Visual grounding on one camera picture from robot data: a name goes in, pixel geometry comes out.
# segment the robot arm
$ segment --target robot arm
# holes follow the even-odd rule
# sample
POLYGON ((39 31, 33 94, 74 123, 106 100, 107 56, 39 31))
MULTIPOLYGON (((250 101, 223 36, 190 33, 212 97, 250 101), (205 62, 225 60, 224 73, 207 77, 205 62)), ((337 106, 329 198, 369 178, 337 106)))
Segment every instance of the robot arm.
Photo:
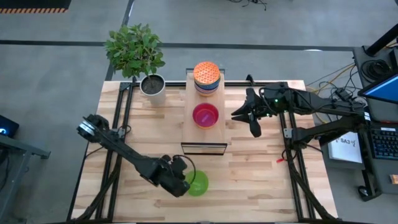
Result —
POLYGON ((283 112, 297 114, 327 113, 342 116, 338 121, 314 128, 295 128, 284 130, 285 136, 292 138, 292 144, 309 142, 312 138, 334 140, 348 131, 363 128, 364 104, 360 102, 336 101, 320 98, 314 93, 289 88, 286 82, 266 84, 256 95, 253 88, 246 89, 246 101, 235 112, 232 119, 249 123, 254 137, 261 135, 257 122, 262 117, 277 116, 283 112))
POLYGON ((175 197, 184 195, 190 188, 182 173, 187 165, 179 156, 147 157, 139 154, 123 143, 116 131, 109 129, 108 121, 102 116, 89 115, 77 130, 89 142, 100 143, 104 148, 117 152, 134 165, 142 178, 154 186, 160 184, 175 197))

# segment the pink bowl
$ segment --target pink bowl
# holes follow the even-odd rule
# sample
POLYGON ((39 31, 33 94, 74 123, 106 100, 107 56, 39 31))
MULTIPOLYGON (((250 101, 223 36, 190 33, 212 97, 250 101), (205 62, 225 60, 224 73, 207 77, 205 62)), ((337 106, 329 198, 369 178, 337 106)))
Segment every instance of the pink bowl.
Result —
POLYGON ((214 105, 201 103, 193 109, 192 117, 200 128, 211 128, 218 120, 218 110, 214 105))

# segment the gray floor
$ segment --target gray floor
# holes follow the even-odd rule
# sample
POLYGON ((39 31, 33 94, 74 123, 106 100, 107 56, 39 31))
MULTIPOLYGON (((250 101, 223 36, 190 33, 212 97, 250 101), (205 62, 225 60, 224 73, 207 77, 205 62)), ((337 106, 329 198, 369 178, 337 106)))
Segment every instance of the gray floor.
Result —
MULTIPOLYGON (((136 0, 129 24, 149 23, 163 42, 359 46, 398 22, 394 0, 270 0, 261 5, 224 0, 136 0)), ((127 0, 73 0, 66 14, 0 14, 0 39, 104 41, 121 24, 127 0)), ((164 49, 167 80, 203 60, 226 69, 228 80, 248 73, 258 79, 310 83, 351 63, 349 52, 164 49)), ((52 151, 34 159, 13 215, 31 223, 66 219, 86 142, 75 128, 96 111, 108 61, 102 47, 0 45, 0 114, 21 124, 18 139, 52 151)), ((117 73, 114 80, 123 80, 117 73)), ((344 85, 347 76, 337 79, 344 85)), ((339 217, 396 223, 398 196, 362 202, 358 171, 328 167, 339 217)))

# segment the green cup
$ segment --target green cup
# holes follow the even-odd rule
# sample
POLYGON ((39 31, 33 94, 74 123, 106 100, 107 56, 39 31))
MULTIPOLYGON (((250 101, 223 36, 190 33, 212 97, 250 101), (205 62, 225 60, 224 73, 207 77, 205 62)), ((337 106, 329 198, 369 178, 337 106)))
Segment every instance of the green cup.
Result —
MULTIPOLYGON (((185 181, 187 181, 188 183, 190 183, 192 179, 193 179, 193 170, 190 171, 185 176, 185 181)), ((201 196, 207 191, 208 187, 209 187, 209 179, 207 178, 207 175, 203 171, 197 170, 195 180, 191 184, 188 190, 188 194, 194 197, 201 196)))

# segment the soil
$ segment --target soil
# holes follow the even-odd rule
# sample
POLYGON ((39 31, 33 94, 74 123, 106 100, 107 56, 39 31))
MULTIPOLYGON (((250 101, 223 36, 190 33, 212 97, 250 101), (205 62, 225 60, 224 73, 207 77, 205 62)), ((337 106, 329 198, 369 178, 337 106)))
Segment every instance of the soil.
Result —
POLYGON ((160 92, 163 89, 163 86, 164 82, 162 78, 151 75, 150 78, 144 79, 141 88, 144 93, 148 95, 153 95, 160 92))

